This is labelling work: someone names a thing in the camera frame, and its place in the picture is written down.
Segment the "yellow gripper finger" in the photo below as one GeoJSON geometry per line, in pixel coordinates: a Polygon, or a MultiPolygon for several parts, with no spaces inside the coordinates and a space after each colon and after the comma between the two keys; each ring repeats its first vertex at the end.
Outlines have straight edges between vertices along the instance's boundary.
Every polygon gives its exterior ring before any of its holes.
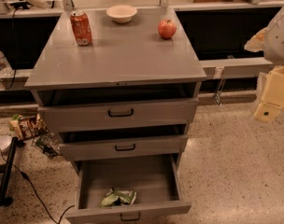
{"type": "Polygon", "coordinates": [[[255,34],[244,46],[244,49],[250,52],[259,52],[265,50],[265,36],[268,28],[265,27],[255,34]]]}
{"type": "Polygon", "coordinates": [[[275,67],[265,76],[263,93],[253,114],[255,120],[269,123],[284,109],[284,66],[275,67]]]}

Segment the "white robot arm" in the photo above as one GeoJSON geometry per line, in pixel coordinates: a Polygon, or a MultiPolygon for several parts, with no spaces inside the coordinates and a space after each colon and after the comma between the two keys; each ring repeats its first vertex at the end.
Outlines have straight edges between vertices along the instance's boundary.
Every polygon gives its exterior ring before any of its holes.
{"type": "Polygon", "coordinates": [[[265,60],[275,66],[265,76],[263,92],[253,114],[257,121],[271,122],[284,108],[284,6],[267,27],[246,43],[244,49],[262,51],[265,60]]]}

